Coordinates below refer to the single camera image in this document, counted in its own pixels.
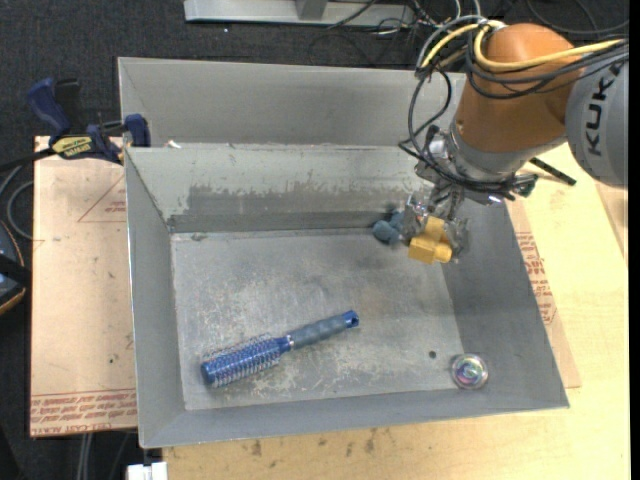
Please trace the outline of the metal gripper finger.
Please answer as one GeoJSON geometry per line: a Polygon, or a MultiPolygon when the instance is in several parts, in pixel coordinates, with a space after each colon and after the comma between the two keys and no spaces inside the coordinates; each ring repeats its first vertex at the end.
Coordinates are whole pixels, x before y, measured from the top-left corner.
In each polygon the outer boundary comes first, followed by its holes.
{"type": "Polygon", "coordinates": [[[410,195],[404,209],[404,236],[407,240],[424,231],[425,206],[421,197],[410,195]]]}
{"type": "Polygon", "coordinates": [[[469,251],[469,220],[454,218],[447,221],[446,237],[452,251],[451,262],[457,263],[469,251]]]}

